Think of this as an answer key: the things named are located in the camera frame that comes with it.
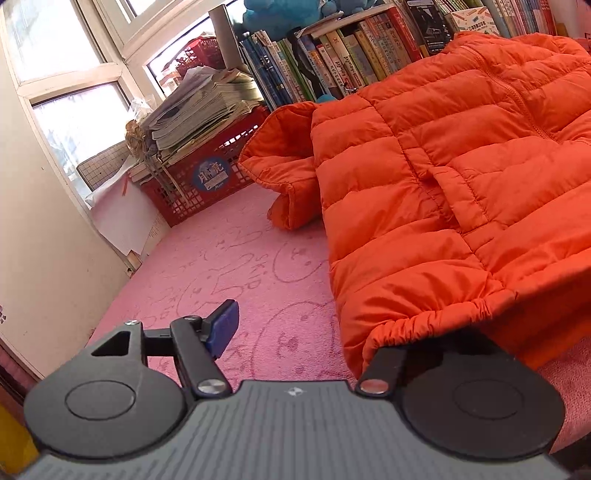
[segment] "pink carpet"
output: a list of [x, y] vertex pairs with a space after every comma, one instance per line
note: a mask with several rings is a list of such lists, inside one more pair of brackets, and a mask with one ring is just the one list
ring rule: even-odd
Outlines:
[[[228, 380], [353, 380], [341, 353], [330, 293], [324, 228], [273, 228], [276, 193], [256, 185], [179, 226], [159, 244], [101, 320], [95, 340], [128, 319], [161, 328], [181, 316], [207, 316], [235, 299], [241, 325], [218, 365]], [[591, 340], [546, 365], [567, 419], [557, 447], [591, 431]], [[177, 378], [170, 359], [150, 366]]]

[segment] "red plastic basket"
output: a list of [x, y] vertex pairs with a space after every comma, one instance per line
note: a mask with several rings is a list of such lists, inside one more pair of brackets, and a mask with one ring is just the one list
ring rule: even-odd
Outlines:
[[176, 70], [181, 78], [188, 69], [207, 65], [213, 69], [223, 70], [226, 65], [216, 37], [197, 37], [183, 47], [183, 53], [177, 56]]
[[[234, 122], [214, 139], [167, 167], [188, 201], [176, 190], [167, 194], [156, 179], [140, 185], [142, 191], [154, 202], [170, 226], [178, 225], [195, 213], [252, 183], [249, 177], [245, 177], [238, 170], [236, 161], [247, 140], [268, 115], [267, 108], [255, 108], [249, 115]], [[207, 170], [206, 174], [202, 172], [204, 163], [209, 162], [210, 159], [216, 160], [213, 162], [214, 166], [217, 160], [228, 162], [229, 171], [224, 171], [221, 175], [224, 177], [223, 186], [214, 187], [210, 191], [198, 190], [195, 182], [196, 178], [201, 180], [201, 175], [204, 175], [204, 180], [209, 179], [204, 182], [204, 188], [210, 186], [209, 182], [215, 181], [215, 178], [210, 179], [210, 170]]]

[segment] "blue plush toy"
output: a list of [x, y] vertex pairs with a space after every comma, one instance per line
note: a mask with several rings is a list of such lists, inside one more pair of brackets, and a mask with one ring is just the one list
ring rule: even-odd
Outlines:
[[375, 3], [376, 0], [331, 0], [322, 6], [322, 15], [328, 17], [342, 10], [345, 16], [348, 17], [349, 15], [367, 10], [374, 6]]
[[246, 31], [265, 30], [272, 41], [285, 38], [296, 27], [307, 27], [320, 19], [319, 0], [244, 0], [242, 17]]

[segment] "orange puffer jacket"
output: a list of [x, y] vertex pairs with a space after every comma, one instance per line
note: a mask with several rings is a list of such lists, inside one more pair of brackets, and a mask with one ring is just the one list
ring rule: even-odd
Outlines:
[[468, 324], [536, 368], [591, 334], [591, 57], [460, 34], [338, 102], [274, 112], [242, 168], [321, 212], [345, 358]]

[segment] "grid-patterned board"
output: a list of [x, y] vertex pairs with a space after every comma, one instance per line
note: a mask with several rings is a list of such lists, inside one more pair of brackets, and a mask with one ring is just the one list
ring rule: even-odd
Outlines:
[[77, 170], [94, 192], [119, 171], [128, 156], [129, 149], [125, 142], [121, 142], [85, 160], [78, 165]]

